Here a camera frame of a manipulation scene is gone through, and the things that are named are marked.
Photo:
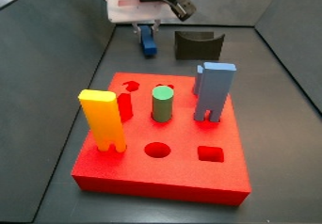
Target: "red shape sorter board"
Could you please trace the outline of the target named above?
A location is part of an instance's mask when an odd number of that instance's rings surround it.
[[[109,90],[118,92],[129,81],[139,89],[131,92],[134,117],[123,123],[127,150],[101,152],[90,131],[73,170],[81,189],[240,205],[250,183],[230,96],[220,123],[194,121],[194,77],[119,72]],[[160,84],[176,90],[168,123],[152,118]]]

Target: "yellow arch block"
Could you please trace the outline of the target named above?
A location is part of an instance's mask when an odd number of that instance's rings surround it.
[[[117,151],[126,151],[123,125],[118,111],[117,93],[85,89],[78,99],[97,140],[98,149],[109,151],[110,144],[115,143]]]

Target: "blue block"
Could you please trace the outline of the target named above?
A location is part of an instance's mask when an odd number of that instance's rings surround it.
[[[141,29],[141,45],[146,56],[153,56],[158,52],[157,43],[152,35],[152,29],[148,25],[139,27]]]
[[[210,110],[209,120],[220,121],[236,71],[237,67],[232,63],[206,62],[205,67],[198,66],[194,87],[198,102],[194,120],[204,121],[206,110]]]

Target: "green cylinder block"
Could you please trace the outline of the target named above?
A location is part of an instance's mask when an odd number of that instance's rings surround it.
[[[158,86],[153,90],[153,119],[168,122],[173,117],[174,89]]]

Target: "gray table surface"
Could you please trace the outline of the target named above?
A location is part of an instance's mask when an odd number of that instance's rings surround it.
[[[232,96],[250,196],[237,208],[81,191],[71,177],[89,132],[81,111],[35,222],[322,222],[321,116],[253,28],[162,26],[160,53],[145,58],[133,28],[119,26],[91,88],[107,89],[115,72],[194,76],[202,61],[176,59],[176,30],[226,33],[221,61],[238,68]]]

